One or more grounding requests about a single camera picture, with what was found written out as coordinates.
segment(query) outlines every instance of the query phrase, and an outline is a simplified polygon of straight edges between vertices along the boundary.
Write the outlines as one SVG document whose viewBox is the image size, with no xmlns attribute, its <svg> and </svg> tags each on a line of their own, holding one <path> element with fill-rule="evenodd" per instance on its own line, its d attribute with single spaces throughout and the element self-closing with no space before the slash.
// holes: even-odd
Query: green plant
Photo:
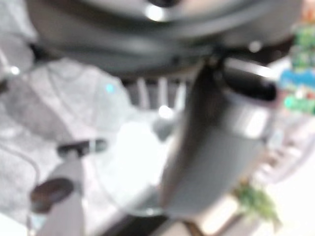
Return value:
<svg viewBox="0 0 315 236">
<path fill-rule="evenodd" d="M 232 193 L 239 201 L 241 214 L 249 218 L 259 217 L 271 222 L 275 230 L 279 228 L 281 222 L 275 204 L 262 188 L 242 182 Z"/>
</svg>

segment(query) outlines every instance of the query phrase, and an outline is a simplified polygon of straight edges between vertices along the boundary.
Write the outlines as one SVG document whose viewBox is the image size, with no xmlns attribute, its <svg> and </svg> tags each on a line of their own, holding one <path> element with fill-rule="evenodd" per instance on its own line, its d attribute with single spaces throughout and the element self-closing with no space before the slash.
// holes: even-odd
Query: black knob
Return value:
<svg viewBox="0 0 315 236">
<path fill-rule="evenodd" d="M 31 210 L 48 213 L 53 204 L 66 199 L 74 191 L 74 184 L 66 178 L 55 178 L 37 186 L 31 192 Z"/>
<path fill-rule="evenodd" d="M 173 7 L 178 4 L 181 0 L 148 0 L 150 3 L 159 7 Z"/>
</svg>

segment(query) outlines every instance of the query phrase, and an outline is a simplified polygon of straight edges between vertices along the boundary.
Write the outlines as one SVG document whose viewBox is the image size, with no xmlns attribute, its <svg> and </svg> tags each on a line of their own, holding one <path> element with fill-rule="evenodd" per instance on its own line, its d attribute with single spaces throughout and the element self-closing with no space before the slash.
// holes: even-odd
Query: cable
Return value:
<svg viewBox="0 0 315 236">
<path fill-rule="evenodd" d="M 2 143 L 0 143 L 0 148 L 2 150 L 4 150 L 5 152 L 10 153 L 10 154 L 12 154 L 12 155 L 14 155 L 14 156 L 24 160 L 30 166 L 32 166 L 32 168 L 34 169 L 34 172 L 35 172 L 34 187 L 36 187 L 38 185 L 38 183 L 39 183 L 39 180 L 40 180 L 40 170 L 39 170 L 38 165 L 33 160 L 28 158 L 26 155 L 20 153 L 19 151 L 11 149 L 11 148 L 3 145 Z M 29 209 L 28 212 L 27 212 L 27 218 L 26 218 L 27 236 L 31 236 L 32 235 L 32 233 L 31 233 L 31 231 L 32 231 L 32 221 L 30 219 L 30 215 L 31 215 L 31 210 Z"/>
</svg>

